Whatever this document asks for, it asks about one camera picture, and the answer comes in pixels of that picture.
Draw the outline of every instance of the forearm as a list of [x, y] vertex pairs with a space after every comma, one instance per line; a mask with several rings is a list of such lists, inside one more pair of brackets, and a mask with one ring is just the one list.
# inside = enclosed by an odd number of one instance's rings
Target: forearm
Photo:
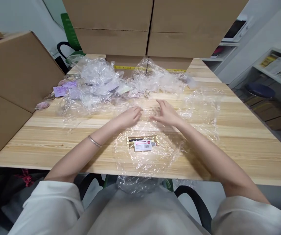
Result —
[[[118, 131], [118, 127], [110, 121], [90, 136], [98, 144], [104, 145], [116, 131]], [[99, 149], [98, 146], [86, 137], [56, 163], [45, 180], [73, 182], [77, 173], [87, 165]]]
[[269, 203], [244, 170], [218, 146], [184, 121], [179, 121], [176, 128], [188, 140], [210, 173], [222, 183], [227, 196], [240, 195]]

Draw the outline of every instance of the chair backrest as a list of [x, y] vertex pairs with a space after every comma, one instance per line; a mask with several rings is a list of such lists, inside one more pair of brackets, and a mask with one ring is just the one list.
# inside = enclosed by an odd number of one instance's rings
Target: chair backrest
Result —
[[63, 27], [64, 27], [65, 32], [66, 32], [68, 42], [70, 43], [71, 47], [75, 51], [82, 50], [81, 45], [80, 45], [79, 40], [78, 40], [78, 37], [75, 34], [75, 31], [74, 31], [74, 28], [72, 26], [71, 20], [68, 16], [68, 13], [62, 13], [61, 14], [61, 20], [62, 20], [62, 24], [63, 24]]

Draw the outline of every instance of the wrist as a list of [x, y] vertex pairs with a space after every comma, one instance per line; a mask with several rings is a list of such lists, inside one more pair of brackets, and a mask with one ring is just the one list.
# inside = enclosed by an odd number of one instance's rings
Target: wrist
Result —
[[183, 118], [179, 117], [174, 127], [176, 127], [177, 129], [181, 129], [181, 128], [185, 128], [187, 124], [188, 123]]
[[107, 122], [105, 124], [105, 126], [107, 127], [107, 129], [109, 129], [111, 132], [116, 132], [120, 129], [122, 129], [122, 125], [118, 122], [116, 122], [115, 119], [110, 120], [109, 122]]

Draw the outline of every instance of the person's left hand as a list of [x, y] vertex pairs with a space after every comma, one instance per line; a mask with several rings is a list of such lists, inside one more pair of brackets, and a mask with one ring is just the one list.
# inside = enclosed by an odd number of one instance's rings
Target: person's left hand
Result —
[[141, 117], [142, 108], [135, 106], [127, 109], [114, 119], [112, 119], [113, 125], [116, 125], [120, 129], [126, 129], [137, 124]]

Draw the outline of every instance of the white shirt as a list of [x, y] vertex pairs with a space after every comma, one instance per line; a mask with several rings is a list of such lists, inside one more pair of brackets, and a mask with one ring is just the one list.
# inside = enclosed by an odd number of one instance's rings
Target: white shirt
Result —
[[[73, 183], [41, 181], [24, 203], [12, 234], [209, 234], [173, 192], [127, 194], [111, 185], [84, 211]], [[235, 196], [226, 198], [212, 220], [212, 234], [281, 234], [281, 211]]]

